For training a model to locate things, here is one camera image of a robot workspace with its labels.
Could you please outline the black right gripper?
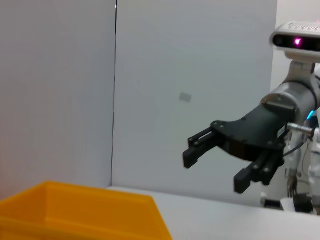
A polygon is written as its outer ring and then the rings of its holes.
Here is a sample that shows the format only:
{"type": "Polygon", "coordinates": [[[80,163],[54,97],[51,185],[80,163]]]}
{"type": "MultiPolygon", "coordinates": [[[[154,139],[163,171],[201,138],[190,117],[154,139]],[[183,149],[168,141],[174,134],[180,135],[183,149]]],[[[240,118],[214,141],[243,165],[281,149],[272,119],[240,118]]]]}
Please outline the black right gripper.
{"type": "Polygon", "coordinates": [[[216,120],[209,128],[188,138],[188,149],[182,154],[183,166],[190,169],[218,146],[231,156],[252,162],[234,176],[235,193],[243,194],[251,182],[269,186],[284,164],[284,137],[295,113],[293,106],[261,104],[239,120],[216,120]]]}

